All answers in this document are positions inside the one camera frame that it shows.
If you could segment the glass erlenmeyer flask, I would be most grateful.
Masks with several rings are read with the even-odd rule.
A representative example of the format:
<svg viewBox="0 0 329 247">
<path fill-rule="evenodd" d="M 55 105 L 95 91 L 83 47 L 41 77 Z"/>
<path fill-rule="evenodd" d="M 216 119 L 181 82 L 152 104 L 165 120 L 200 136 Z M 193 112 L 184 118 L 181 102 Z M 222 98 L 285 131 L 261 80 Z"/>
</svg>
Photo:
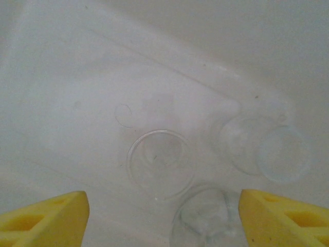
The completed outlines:
<svg viewBox="0 0 329 247">
<path fill-rule="evenodd" d="M 190 188 L 174 215 L 169 247 L 248 247 L 239 198 L 212 184 Z"/>
</svg>

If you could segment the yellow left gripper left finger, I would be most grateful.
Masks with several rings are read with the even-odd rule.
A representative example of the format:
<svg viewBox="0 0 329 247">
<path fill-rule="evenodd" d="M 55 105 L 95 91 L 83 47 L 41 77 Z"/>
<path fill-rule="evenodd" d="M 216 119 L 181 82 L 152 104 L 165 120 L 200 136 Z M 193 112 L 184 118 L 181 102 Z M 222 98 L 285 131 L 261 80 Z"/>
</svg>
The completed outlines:
<svg viewBox="0 0 329 247">
<path fill-rule="evenodd" d="M 0 214 L 0 247 L 81 247 L 86 192 L 73 191 Z"/>
</svg>

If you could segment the clear petri dish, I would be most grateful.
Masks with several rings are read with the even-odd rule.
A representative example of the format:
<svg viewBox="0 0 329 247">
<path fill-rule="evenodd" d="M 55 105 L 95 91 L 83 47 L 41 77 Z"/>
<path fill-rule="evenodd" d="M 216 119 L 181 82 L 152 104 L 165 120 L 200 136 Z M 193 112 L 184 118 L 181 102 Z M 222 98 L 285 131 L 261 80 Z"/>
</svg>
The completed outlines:
<svg viewBox="0 0 329 247">
<path fill-rule="evenodd" d="M 131 145 L 126 169 L 131 182 L 148 197 L 172 200 L 186 192 L 194 180 L 191 144 L 172 130 L 152 130 Z"/>
</svg>

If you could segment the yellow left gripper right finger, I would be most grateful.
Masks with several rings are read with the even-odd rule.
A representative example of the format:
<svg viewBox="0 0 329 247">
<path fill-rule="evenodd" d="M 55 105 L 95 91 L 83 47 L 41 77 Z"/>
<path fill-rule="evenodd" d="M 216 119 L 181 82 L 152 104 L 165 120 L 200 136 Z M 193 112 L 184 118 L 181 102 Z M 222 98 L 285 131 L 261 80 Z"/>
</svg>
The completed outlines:
<svg viewBox="0 0 329 247">
<path fill-rule="evenodd" d="M 329 209 L 243 189 L 239 215 L 249 247 L 329 247 Z"/>
</svg>

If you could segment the translucent plastic storage bin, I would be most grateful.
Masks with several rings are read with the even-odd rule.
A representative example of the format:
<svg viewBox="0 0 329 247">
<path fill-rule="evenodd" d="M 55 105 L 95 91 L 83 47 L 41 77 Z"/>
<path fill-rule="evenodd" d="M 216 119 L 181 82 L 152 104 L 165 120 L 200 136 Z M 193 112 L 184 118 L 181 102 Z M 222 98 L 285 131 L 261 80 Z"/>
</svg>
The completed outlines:
<svg viewBox="0 0 329 247">
<path fill-rule="evenodd" d="M 299 131 L 308 172 L 225 162 L 211 127 L 240 114 Z M 0 214 L 83 190 L 83 247 L 169 247 L 188 190 L 157 201 L 126 169 L 157 129 L 190 142 L 192 185 L 329 208 L 329 0 L 0 0 Z"/>
</svg>

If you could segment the small glass beaker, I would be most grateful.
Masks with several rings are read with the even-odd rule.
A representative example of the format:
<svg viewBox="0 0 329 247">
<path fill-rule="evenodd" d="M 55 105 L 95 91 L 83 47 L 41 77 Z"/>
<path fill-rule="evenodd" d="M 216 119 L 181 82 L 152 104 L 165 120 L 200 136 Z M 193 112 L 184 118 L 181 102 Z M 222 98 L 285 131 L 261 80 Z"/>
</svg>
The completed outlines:
<svg viewBox="0 0 329 247">
<path fill-rule="evenodd" d="M 240 114 L 211 127 L 211 144 L 222 159 L 247 175 L 291 183 L 309 170 L 312 150 L 291 126 L 263 115 Z"/>
</svg>

